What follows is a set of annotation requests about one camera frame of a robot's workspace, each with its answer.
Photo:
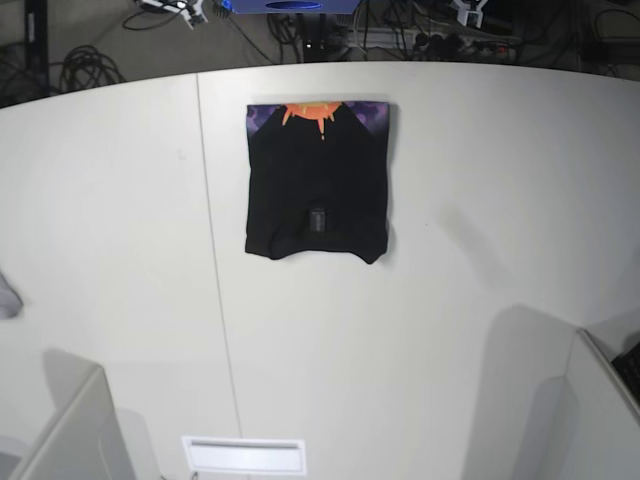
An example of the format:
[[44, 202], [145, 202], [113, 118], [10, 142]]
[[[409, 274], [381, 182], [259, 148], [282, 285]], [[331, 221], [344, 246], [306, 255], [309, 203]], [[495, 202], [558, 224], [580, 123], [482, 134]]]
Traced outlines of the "black T-shirt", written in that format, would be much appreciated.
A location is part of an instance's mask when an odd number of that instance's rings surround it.
[[390, 120], [389, 104], [377, 101], [248, 106], [246, 252], [382, 257]]

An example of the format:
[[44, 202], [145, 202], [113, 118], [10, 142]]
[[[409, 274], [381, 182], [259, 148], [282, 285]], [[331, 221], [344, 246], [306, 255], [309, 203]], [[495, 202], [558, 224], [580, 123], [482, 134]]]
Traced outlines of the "white partition panel right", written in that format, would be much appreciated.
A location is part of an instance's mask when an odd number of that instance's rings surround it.
[[639, 406], [585, 330], [553, 380], [535, 479], [637, 479]]

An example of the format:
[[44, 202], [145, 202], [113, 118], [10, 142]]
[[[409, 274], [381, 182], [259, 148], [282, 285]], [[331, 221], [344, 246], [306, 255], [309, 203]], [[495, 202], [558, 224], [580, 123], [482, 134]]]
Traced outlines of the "white partition panel left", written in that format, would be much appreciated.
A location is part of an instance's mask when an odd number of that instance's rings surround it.
[[30, 446], [1, 438], [3, 479], [134, 479], [104, 369], [93, 364]]

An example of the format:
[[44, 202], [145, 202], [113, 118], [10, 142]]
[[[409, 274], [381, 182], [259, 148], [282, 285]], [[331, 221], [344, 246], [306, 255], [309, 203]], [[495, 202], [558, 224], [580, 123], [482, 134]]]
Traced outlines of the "blue box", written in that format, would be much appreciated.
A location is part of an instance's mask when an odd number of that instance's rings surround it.
[[233, 13], [256, 14], [351, 14], [359, 0], [230, 0], [224, 1]]

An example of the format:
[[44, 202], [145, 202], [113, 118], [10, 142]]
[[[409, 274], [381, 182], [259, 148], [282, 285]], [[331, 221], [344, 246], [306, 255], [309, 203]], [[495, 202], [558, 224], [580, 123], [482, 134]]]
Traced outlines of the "white partition panel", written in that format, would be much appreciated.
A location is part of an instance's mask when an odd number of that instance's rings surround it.
[[585, 330], [553, 380], [535, 479], [637, 479], [639, 406]]
[[104, 369], [93, 364], [30, 446], [1, 438], [3, 479], [134, 479]]

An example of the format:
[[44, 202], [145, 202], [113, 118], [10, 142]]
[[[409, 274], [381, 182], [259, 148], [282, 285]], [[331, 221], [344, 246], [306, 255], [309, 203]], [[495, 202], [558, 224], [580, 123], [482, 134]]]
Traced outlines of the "black keyboard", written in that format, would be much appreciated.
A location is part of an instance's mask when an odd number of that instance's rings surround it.
[[637, 344], [628, 352], [623, 353], [612, 361], [617, 374], [634, 396], [640, 397], [640, 344]]

